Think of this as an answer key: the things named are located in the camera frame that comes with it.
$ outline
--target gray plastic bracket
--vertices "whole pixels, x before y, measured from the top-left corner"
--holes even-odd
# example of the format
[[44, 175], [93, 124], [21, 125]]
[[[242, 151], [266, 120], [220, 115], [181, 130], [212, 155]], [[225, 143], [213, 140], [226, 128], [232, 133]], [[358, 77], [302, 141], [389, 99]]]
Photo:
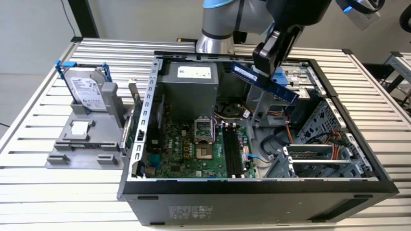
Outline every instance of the gray plastic bracket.
[[98, 154], [97, 162], [100, 165], [116, 165], [117, 164], [117, 160], [113, 154]]
[[49, 154], [46, 161], [52, 165], [66, 165], [69, 158], [64, 154]]

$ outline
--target wire bundle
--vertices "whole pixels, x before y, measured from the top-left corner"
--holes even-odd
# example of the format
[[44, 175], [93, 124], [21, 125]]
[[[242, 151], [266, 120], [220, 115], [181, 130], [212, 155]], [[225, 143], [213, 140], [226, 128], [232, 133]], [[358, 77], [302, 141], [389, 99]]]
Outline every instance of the wire bundle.
[[288, 123], [289, 123], [289, 115], [286, 116], [286, 120], [285, 120], [285, 130], [286, 130], [288, 141], [289, 143], [292, 143], [292, 135], [290, 135]]
[[[330, 130], [329, 134], [333, 134], [336, 137], [341, 138], [340, 133], [336, 130]], [[332, 152], [330, 152], [330, 160], [337, 160], [338, 159], [338, 152], [340, 152], [340, 146], [337, 144], [330, 144], [332, 147]]]

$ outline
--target green circuit board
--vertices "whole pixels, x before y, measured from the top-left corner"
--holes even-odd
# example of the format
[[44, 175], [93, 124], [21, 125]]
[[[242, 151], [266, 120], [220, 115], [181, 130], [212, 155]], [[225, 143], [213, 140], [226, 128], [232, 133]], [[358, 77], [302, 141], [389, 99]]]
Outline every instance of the green circuit board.
[[[193, 123], [166, 124], [160, 165], [154, 169], [154, 176], [153, 172], [150, 173], [150, 178], [226, 178], [221, 126], [214, 128], [216, 138], [212, 145], [194, 144], [193, 131]], [[244, 137], [246, 141], [244, 128], [237, 129], [237, 136]], [[200, 152], [204, 145], [208, 147], [206, 155], [201, 155]], [[238, 147], [238, 159], [242, 158], [241, 154], [242, 150]], [[253, 178], [252, 161], [248, 164], [249, 169], [244, 172], [244, 177]]]

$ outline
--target aluminum table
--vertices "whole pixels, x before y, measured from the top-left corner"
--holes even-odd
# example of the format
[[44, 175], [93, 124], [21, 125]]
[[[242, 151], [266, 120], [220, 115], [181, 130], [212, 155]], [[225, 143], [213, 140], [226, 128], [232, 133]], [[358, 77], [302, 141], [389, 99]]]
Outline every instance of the aluminum table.
[[[250, 55], [252, 45], [234, 52]], [[70, 43], [61, 60], [109, 64], [118, 96], [137, 80], [144, 97], [153, 51], [193, 52], [189, 42], [88, 39]], [[353, 55], [341, 50], [294, 48], [312, 58], [399, 188], [399, 195], [334, 224], [141, 227], [125, 202], [116, 200], [120, 170], [45, 169], [45, 159], [70, 114], [70, 96], [54, 69], [0, 140], [0, 230], [411, 230], [411, 119]]]

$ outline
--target expansion slot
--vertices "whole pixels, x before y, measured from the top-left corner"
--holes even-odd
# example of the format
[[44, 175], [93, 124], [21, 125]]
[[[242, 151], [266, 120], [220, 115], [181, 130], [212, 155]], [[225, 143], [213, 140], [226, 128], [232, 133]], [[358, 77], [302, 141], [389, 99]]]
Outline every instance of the expansion slot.
[[236, 178], [238, 178], [242, 174], [242, 169], [234, 124], [225, 123], [225, 126], [222, 128], [222, 143], [225, 153], [226, 175], [228, 177], [234, 175]]

